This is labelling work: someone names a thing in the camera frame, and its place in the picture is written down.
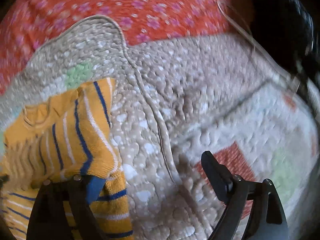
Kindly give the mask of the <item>red floral bedsheet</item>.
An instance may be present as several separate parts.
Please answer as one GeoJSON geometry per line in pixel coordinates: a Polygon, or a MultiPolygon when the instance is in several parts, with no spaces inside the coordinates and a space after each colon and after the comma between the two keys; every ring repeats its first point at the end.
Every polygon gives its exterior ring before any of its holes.
{"type": "MultiPolygon", "coordinates": [[[[12,0],[1,20],[1,92],[37,48],[93,15],[116,21],[130,45],[171,37],[213,35],[230,29],[219,0],[12,0]]],[[[252,18],[251,0],[224,0],[238,19],[252,18]]]]}

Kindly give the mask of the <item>yellow striped knit sweater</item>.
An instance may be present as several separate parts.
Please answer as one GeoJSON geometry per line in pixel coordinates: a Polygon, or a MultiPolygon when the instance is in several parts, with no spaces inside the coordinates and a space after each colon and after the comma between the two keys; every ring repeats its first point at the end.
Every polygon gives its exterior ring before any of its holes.
{"type": "Polygon", "coordinates": [[[133,239],[126,180],[110,141],[114,79],[82,84],[27,106],[4,133],[1,220],[4,239],[82,239],[67,182],[92,176],[90,204],[106,239],[133,239]]]}

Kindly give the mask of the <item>black bag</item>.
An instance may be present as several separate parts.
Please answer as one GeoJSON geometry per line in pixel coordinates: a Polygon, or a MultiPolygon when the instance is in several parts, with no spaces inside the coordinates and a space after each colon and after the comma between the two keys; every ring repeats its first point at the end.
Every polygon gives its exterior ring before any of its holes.
{"type": "Polygon", "coordinates": [[[319,118],[319,0],[252,0],[253,38],[284,70],[319,118]]]}

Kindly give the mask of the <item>quilted heart-pattern blanket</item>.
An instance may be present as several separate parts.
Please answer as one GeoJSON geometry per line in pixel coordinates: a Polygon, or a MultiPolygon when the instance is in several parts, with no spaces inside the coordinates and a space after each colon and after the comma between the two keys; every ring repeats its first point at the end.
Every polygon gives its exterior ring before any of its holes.
{"type": "Polygon", "coordinates": [[[136,239],[203,239],[222,214],[199,167],[205,150],[246,179],[270,177],[302,239],[319,222],[318,122],[296,81],[243,37],[128,47],[91,16],[42,45],[1,96],[1,127],[86,81],[114,77],[111,140],[123,160],[136,239]]]}

